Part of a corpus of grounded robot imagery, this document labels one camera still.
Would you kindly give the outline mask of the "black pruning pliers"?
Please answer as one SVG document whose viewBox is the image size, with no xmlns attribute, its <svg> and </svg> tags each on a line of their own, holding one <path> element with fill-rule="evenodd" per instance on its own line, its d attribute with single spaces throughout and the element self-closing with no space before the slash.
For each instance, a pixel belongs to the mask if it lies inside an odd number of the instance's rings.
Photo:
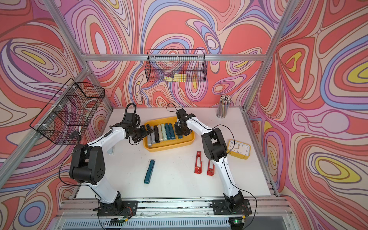
<svg viewBox="0 0 368 230">
<path fill-rule="evenodd" d="M 158 126 L 154 126 L 154 136 L 155 136 L 155 143 L 159 143 L 160 142 L 160 136 L 159 136 Z"/>
</svg>

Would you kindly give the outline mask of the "yellow plastic storage tray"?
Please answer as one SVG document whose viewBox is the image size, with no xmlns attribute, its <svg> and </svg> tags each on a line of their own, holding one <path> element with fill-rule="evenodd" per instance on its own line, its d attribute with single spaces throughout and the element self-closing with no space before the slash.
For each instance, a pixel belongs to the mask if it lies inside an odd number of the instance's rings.
<svg viewBox="0 0 368 230">
<path fill-rule="evenodd" d="M 145 126 L 150 125 L 150 127 L 154 128 L 154 126 L 158 126 L 159 124 L 168 123 L 174 126 L 176 121 L 177 121 L 176 117 L 166 117 L 166 118 L 160 118 L 156 120 L 147 121 L 144 125 Z M 148 139 L 145 138 L 143 144 L 144 144 L 144 148 L 147 149 L 148 151 L 156 152 L 156 151 L 169 150 L 169 149 L 191 145 L 194 142 L 194 140 L 195 140 L 195 134 L 194 132 L 192 132 L 188 136 L 183 136 L 182 139 L 179 139 L 178 137 L 176 137 L 175 140 L 168 140 L 168 141 L 163 141 L 160 143 L 155 143 L 155 144 L 152 144 L 152 146 L 148 146 L 148 143 L 147 143 Z"/>
</svg>

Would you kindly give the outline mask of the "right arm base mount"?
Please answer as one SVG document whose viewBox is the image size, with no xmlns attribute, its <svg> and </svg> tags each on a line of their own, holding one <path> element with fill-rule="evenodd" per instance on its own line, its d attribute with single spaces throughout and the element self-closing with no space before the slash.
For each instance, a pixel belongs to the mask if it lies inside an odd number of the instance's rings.
<svg viewBox="0 0 368 230">
<path fill-rule="evenodd" d="M 214 215 L 242 215 L 247 217 L 253 213 L 248 199 L 236 203 L 235 206 L 232 206 L 225 199 L 214 199 L 209 207 L 213 209 Z"/>
</svg>

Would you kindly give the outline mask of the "light green pliers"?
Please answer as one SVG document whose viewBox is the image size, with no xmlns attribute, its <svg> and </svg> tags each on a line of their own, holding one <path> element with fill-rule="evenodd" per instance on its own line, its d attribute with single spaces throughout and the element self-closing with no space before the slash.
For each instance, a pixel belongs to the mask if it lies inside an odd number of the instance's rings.
<svg viewBox="0 0 368 230">
<path fill-rule="evenodd" d="M 167 141 L 168 139 L 167 139 L 165 124 L 161 124 L 161 129 L 162 129 L 163 140 Z"/>
</svg>

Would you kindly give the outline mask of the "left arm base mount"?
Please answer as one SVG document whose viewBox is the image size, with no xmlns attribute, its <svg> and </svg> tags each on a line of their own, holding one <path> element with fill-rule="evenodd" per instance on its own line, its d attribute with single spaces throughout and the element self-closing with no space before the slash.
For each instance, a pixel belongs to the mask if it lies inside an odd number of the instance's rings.
<svg viewBox="0 0 368 230">
<path fill-rule="evenodd" d="M 121 200 L 112 204 L 105 204 L 99 202 L 99 207 L 95 208 L 98 216 L 124 216 L 132 217 L 136 215 L 138 201 L 135 200 Z"/>
</svg>

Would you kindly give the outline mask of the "teal pliers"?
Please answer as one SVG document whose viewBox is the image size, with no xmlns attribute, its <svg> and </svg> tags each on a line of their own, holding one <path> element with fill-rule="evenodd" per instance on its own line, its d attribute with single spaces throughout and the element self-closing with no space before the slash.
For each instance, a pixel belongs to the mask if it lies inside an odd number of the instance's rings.
<svg viewBox="0 0 368 230">
<path fill-rule="evenodd" d="M 154 160 L 150 160 L 149 167 L 147 169 L 147 172 L 146 172 L 146 175 L 145 175 L 145 179 L 144 179 L 144 184 L 149 184 L 150 183 L 154 166 L 155 166 L 155 161 Z"/>
<path fill-rule="evenodd" d="M 183 138 L 182 128 L 179 126 L 178 122 L 175 122 L 174 131 L 179 139 Z"/>
<path fill-rule="evenodd" d="M 174 132 L 174 128 L 172 126 L 172 123 L 169 123 L 168 126 L 169 126 L 169 130 L 170 130 L 170 133 L 171 133 L 171 140 L 175 140 L 176 137 L 175 137 L 175 132 Z"/>
<path fill-rule="evenodd" d="M 167 123 L 165 123 L 165 131 L 166 131 L 167 140 L 171 140 L 172 136 L 171 136 L 171 132 L 170 132 L 170 129 Z"/>
</svg>

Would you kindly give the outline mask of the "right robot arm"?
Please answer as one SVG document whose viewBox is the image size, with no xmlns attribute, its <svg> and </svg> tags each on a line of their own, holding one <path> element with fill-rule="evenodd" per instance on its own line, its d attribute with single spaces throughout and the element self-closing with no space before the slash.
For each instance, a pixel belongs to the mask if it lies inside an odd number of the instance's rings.
<svg viewBox="0 0 368 230">
<path fill-rule="evenodd" d="M 183 108 L 177 110 L 175 114 L 178 123 L 174 127 L 176 134 L 188 136 L 194 132 L 201 136 L 204 153 L 219 173 L 224 188 L 225 205 L 230 212 L 235 212 L 243 204 L 244 198 L 230 171 L 228 149 L 221 130 L 205 125 L 194 114 L 188 114 Z"/>
</svg>

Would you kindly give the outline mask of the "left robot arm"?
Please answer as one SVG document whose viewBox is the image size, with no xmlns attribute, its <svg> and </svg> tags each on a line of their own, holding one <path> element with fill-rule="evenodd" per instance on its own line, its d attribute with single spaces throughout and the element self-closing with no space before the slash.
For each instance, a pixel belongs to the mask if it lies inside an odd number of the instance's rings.
<svg viewBox="0 0 368 230">
<path fill-rule="evenodd" d="M 69 171 L 70 178 L 92 189 L 99 196 L 101 203 L 117 204 L 121 200 L 121 195 L 105 177 L 104 154 L 124 139 L 137 144 L 152 132 L 149 125 L 140 124 L 139 115 L 126 113 L 120 123 L 111 126 L 101 137 L 88 144 L 78 144 L 74 147 Z"/>
</svg>

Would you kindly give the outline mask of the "beige pruning pliers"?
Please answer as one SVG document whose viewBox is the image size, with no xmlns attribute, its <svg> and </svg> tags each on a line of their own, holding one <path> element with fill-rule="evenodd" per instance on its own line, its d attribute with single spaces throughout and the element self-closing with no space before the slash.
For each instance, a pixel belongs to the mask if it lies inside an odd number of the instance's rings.
<svg viewBox="0 0 368 230">
<path fill-rule="evenodd" d="M 163 142 L 163 133 L 161 125 L 158 125 L 158 132 L 159 132 L 159 140 L 160 142 Z"/>
</svg>

